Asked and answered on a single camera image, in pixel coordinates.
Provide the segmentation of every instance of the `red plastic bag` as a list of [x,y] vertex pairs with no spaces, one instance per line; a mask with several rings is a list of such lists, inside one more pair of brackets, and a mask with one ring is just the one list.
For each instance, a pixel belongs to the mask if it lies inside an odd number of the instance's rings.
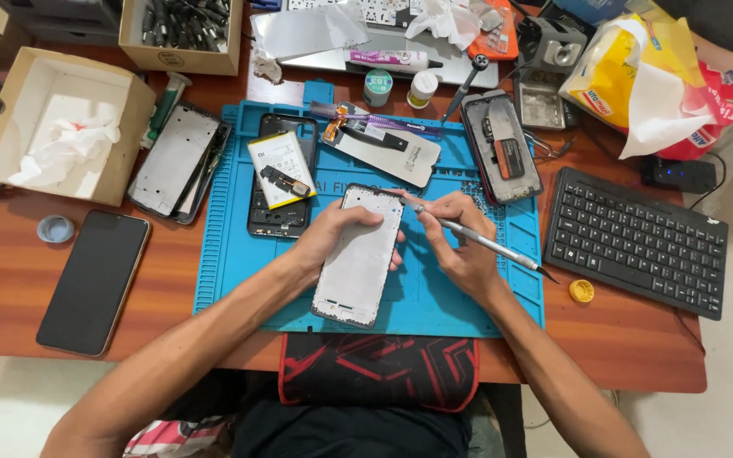
[[714,122],[699,128],[687,139],[658,151],[657,155],[665,159],[687,161],[700,158],[718,141],[723,128],[733,124],[733,81],[703,62],[699,62],[699,66],[706,86],[689,87],[689,90],[697,92],[701,101],[699,105],[712,113]]

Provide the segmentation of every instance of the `hand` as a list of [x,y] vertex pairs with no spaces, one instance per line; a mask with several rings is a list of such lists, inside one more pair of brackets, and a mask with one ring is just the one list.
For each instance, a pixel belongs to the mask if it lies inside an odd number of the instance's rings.
[[[299,237],[288,254],[292,256],[300,268],[311,272],[314,276],[313,282],[318,281],[321,275],[321,267],[327,256],[332,252],[338,242],[338,235],[341,229],[348,224],[366,224],[377,226],[383,221],[383,215],[372,213],[361,207],[341,208],[341,199],[332,202],[323,212],[313,220],[310,227]],[[397,232],[397,243],[406,240],[403,231]],[[401,255],[395,249],[392,252],[392,262],[389,265],[390,271],[396,271],[403,263]]]
[[418,213],[418,220],[426,230],[426,238],[432,244],[440,268],[455,285],[487,308],[494,288],[508,288],[497,270],[497,254],[456,233],[453,234],[457,237],[459,248],[452,248],[445,239],[443,226],[437,218],[452,219],[492,240],[497,239],[497,227],[476,208],[470,196],[459,191],[433,202],[424,201],[409,193],[404,193],[403,196],[422,204],[425,209]]

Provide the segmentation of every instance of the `toothbrush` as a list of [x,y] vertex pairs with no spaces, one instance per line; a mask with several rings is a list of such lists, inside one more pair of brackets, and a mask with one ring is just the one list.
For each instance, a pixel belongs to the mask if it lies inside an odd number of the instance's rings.
[[312,114],[322,117],[328,117],[330,119],[343,117],[344,119],[365,120],[369,124],[372,124],[372,126],[382,127],[384,129],[406,130],[407,132],[432,135],[434,137],[439,137],[441,134],[440,129],[437,127],[422,126],[420,124],[405,122],[403,120],[389,119],[387,117],[382,117],[371,113],[365,115],[341,114],[337,111],[337,109],[338,106],[333,103],[311,102],[310,106]]

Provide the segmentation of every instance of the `desk surface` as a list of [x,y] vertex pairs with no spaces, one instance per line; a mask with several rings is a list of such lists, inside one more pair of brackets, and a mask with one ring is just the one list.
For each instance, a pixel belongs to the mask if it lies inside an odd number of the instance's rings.
[[[60,44],[50,44],[46,48],[136,69],[134,63],[117,48]],[[243,73],[238,78],[189,75],[194,86],[186,89],[183,98],[217,114],[222,105],[238,104],[242,99],[301,105],[304,81],[323,78],[335,83],[337,102],[350,100],[365,107],[361,101],[363,77],[286,68],[286,81],[273,86],[268,80],[253,75],[249,50],[243,49],[240,60],[248,65],[242,66]],[[158,93],[166,82],[164,73],[150,72],[149,84]],[[426,109],[413,112],[406,104],[407,86],[407,83],[400,82],[392,91],[389,103],[373,111],[439,119],[455,91],[455,87],[441,87]],[[510,90],[510,81],[504,87]],[[454,113],[450,120],[459,120],[458,113]],[[592,119],[586,121],[611,151],[620,151],[623,139],[618,134]],[[563,158],[538,161],[545,184],[545,192],[538,199],[543,237],[554,194],[555,174],[562,166],[571,165],[626,186],[640,187],[636,172],[606,156],[583,132],[549,133],[543,137],[554,148],[565,140],[577,138],[574,147]],[[681,201],[679,193],[647,191],[668,201]],[[69,217],[80,227],[87,212],[93,208],[131,214],[152,224],[148,247],[129,292],[123,316],[103,359],[120,361],[190,317],[203,239],[204,207],[193,224],[182,226],[141,213],[127,202],[117,210],[15,189],[6,196],[0,196],[0,355],[74,358],[35,343],[36,330],[74,241],[60,245],[41,242],[36,236],[36,224],[46,215],[58,213]],[[670,307],[599,282],[593,282],[596,299],[579,305],[568,294],[568,284],[578,276],[556,267],[549,268],[563,285],[544,283],[547,332],[597,385],[602,388],[684,393],[706,389],[704,356],[687,337]],[[687,312],[682,315],[699,336],[697,317]],[[279,333],[258,331],[221,366],[278,370],[280,342]],[[480,350],[481,381],[524,381],[503,339],[481,339]]]

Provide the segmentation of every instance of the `black keyboard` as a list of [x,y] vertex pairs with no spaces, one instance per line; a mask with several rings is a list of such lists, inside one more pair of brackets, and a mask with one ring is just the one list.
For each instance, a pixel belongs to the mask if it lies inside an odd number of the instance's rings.
[[544,260],[719,320],[727,239],[726,223],[565,167]]

